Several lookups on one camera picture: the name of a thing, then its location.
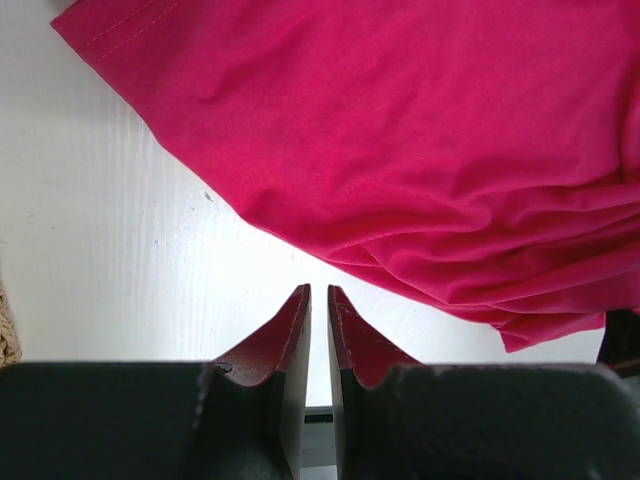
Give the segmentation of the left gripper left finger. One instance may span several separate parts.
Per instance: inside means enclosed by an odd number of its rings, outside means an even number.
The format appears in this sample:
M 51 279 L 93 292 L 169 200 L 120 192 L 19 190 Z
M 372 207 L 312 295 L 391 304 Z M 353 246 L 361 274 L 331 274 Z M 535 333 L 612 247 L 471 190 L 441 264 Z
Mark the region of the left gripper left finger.
M 187 479 L 297 479 L 310 351 L 311 288 L 205 370 Z

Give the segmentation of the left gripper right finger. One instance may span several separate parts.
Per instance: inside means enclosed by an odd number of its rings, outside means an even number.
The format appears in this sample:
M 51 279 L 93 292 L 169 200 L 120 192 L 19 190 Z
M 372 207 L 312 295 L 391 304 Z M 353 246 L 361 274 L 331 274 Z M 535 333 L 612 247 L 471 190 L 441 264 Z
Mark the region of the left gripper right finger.
M 435 378 L 448 365 L 424 364 L 370 325 L 344 290 L 327 290 L 329 353 L 340 479 L 448 479 L 446 457 L 427 457 L 425 440 L 398 439 L 399 401 L 407 373 Z

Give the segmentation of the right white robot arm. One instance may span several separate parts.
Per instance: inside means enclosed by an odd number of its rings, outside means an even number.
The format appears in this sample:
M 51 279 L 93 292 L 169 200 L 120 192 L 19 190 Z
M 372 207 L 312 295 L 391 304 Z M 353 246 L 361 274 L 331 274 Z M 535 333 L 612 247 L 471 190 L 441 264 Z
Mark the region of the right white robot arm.
M 639 375 L 639 315 L 629 310 L 610 311 L 597 362 L 621 378 Z

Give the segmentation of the pink t shirt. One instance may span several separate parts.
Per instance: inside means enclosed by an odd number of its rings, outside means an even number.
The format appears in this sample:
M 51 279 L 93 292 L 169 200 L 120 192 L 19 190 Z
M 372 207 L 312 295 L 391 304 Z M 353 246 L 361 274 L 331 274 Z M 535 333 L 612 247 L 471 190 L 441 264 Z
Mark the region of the pink t shirt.
M 77 1 L 52 27 L 246 222 L 507 351 L 639 306 L 635 1 Z

